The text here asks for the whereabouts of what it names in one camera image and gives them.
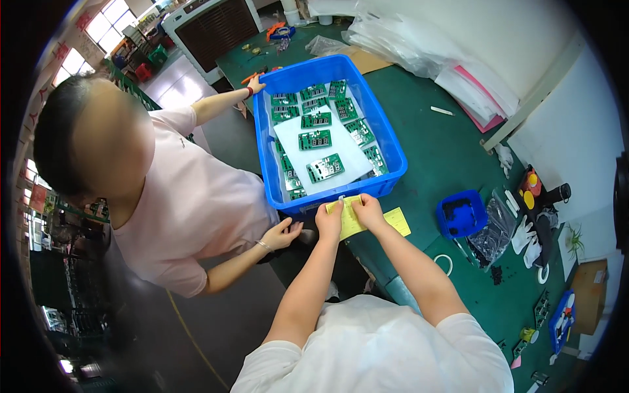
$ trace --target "pink t-shirt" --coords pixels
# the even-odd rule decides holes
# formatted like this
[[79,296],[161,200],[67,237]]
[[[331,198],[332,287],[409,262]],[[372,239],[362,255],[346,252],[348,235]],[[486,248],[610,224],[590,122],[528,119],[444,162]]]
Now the pink t-shirt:
[[192,107],[149,114],[153,163],[138,206],[114,235],[126,264],[141,279],[192,297],[207,282],[197,259],[242,253],[279,218],[258,176],[183,137],[196,124]]

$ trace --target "shirt sleeve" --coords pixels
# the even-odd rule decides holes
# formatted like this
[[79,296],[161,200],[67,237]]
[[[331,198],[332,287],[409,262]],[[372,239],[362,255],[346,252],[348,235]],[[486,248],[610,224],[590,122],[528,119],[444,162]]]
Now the shirt sleeve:
[[183,297],[198,295],[208,283],[208,273],[192,257],[163,260],[154,268],[162,273],[148,281]]
[[290,374],[301,348],[289,341],[269,341],[247,355],[231,393],[263,393]]
[[437,331],[481,375],[483,392],[513,392],[513,376],[497,344],[470,314],[454,314],[437,324]]
[[160,109],[148,113],[153,120],[157,120],[183,136],[188,136],[196,126],[196,112],[191,106],[176,109]]

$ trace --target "silver bracelet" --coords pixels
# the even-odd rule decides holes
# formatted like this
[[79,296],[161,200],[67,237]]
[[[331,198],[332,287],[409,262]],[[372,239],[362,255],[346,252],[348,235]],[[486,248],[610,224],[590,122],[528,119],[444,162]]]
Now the silver bracelet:
[[262,240],[256,240],[255,242],[261,245],[262,247],[266,248],[269,252],[274,251],[271,247],[269,247],[268,244],[264,243]]

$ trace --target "hand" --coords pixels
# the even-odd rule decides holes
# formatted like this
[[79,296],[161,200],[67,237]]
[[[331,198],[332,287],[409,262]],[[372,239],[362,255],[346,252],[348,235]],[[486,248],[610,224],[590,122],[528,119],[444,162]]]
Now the hand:
[[319,205],[319,210],[316,212],[314,221],[316,227],[319,228],[319,240],[329,239],[338,243],[341,241],[341,213],[343,212],[345,203],[343,203],[343,201],[331,203],[336,203],[336,205],[330,214],[328,214],[326,209],[329,203]]
[[291,225],[292,218],[288,217],[281,223],[269,229],[261,239],[261,242],[271,247],[273,251],[288,247],[301,233],[304,223],[299,221]]
[[361,194],[362,204],[358,201],[352,202],[352,209],[358,217],[359,223],[373,232],[384,225],[388,225],[382,214],[380,202],[369,194]]
[[260,76],[256,75],[255,77],[251,78],[251,80],[249,81],[249,84],[247,85],[247,87],[251,87],[253,89],[254,94],[260,92],[260,90],[267,87],[267,84],[260,83],[259,79],[260,79]]

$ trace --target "woman in pink shirt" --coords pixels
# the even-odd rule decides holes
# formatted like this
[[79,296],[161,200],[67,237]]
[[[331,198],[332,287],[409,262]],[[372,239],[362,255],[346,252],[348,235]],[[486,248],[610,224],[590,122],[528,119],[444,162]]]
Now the woman in pink shirt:
[[[69,77],[35,128],[37,169],[75,206],[107,199],[116,242],[141,279],[185,297],[221,291],[303,228],[279,222],[257,175],[185,139],[264,86],[256,77],[192,106],[147,112],[95,74]],[[231,259],[207,272],[197,262],[217,255]]]

